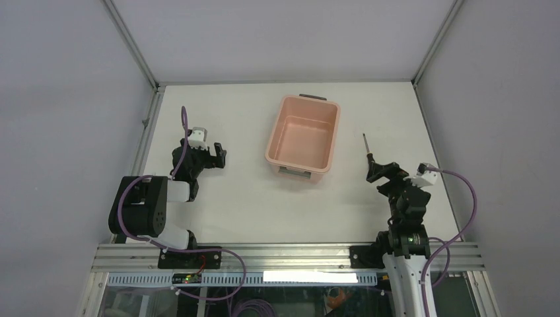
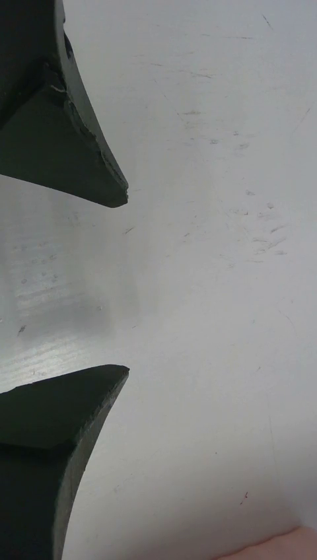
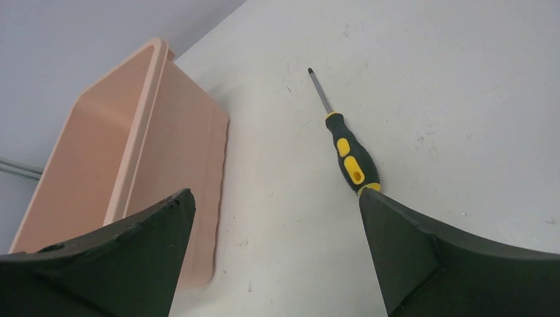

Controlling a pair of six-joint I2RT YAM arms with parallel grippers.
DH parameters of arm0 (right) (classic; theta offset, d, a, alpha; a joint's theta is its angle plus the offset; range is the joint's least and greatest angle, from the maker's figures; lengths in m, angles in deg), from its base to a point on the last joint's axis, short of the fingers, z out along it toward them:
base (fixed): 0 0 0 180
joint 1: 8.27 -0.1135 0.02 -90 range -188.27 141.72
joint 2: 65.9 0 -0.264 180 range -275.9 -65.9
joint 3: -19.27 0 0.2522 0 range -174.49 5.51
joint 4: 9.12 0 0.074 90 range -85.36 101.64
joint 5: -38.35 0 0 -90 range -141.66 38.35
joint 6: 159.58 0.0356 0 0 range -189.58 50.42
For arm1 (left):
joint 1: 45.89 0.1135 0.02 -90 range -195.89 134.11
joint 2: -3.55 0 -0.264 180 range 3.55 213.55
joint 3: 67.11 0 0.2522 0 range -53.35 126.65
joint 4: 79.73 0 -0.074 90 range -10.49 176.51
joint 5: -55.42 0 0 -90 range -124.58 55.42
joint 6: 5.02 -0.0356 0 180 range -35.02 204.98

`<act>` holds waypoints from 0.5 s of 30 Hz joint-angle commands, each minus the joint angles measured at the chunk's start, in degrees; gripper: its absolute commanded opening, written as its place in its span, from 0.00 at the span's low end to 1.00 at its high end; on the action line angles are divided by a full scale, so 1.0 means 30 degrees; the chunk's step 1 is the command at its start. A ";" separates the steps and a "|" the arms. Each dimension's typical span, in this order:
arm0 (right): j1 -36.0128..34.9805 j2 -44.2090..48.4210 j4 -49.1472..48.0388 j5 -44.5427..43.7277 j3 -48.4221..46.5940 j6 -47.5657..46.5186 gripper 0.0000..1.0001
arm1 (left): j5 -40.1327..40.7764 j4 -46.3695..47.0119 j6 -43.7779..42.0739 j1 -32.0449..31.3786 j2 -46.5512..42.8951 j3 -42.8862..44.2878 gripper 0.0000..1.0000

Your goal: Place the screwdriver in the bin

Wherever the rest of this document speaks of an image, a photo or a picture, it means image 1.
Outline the black-handled screwdriver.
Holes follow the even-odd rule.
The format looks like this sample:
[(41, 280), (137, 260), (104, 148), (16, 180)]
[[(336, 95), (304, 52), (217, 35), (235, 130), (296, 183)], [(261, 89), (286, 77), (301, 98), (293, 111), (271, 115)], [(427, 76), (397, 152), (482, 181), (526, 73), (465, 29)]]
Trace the black-handled screwdriver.
[(372, 154), (372, 152), (370, 151), (370, 147), (367, 141), (367, 136), (365, 133), (363, 133), (363, 141), (365, 144), (365, 149), (366, 149), (366, 158), (367, 158), (367, 163), (368, 163), (368, 172), (367, 175), (371, 176), (374, 174), (375, 168), (376, 168), (376, 161), (374, 159), (374, 155)]

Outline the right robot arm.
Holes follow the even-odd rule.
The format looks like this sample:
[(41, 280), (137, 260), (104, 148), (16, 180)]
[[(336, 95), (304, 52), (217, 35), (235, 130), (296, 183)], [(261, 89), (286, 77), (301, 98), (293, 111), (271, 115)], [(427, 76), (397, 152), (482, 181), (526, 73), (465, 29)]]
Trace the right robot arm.
[(424, 187), (438, 179), (431, 168), (421, 163), (411, 176), (395, 162), (378, 164), (368, 156), (366, 180), (387, 179), (377, 190), (387, 197), (391, 212), (388, 230), (379, 232), (372, 244), (372, 257), (388, 272), (399, 316), (436, 316), (432, 290), (427, 286), (431, 249), (423, 224), (431, 199)]

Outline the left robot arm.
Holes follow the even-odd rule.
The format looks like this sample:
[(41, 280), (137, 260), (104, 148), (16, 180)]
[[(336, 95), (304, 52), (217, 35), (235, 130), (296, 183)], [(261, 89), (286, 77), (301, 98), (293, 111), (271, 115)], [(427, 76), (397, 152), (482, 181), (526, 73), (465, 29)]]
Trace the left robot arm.
[(110, 232), (172, 251), (182, 268), (193, 267), (199, 259), (195, 235), (167, 219), (167, 205), (193, 202), (203, 170), (225, 167), (227, 151), (218, 142), (213, 146), (214, 154), (202, 141), (181, 139), (169, 176), (124, 176), (108, 216)]

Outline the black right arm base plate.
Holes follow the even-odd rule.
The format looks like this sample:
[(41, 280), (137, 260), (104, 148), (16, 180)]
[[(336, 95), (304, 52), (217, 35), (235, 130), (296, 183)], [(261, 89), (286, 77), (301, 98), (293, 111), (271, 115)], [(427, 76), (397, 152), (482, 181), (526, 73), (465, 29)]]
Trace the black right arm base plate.
[(384, 269), (383, 255), (386, 250), (382, 246), (350, 246), (349, 259), (353, 269)]

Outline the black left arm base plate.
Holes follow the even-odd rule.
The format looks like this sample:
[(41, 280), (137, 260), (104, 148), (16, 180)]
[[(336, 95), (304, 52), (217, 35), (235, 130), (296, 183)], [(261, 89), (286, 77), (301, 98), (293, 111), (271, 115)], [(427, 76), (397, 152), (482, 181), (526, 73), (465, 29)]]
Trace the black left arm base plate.
[(160, 251), (157, 267), (159, 269), (220, 269), (222, 248), (220, 246), (199, 247), (202, 252), (163, 252)]

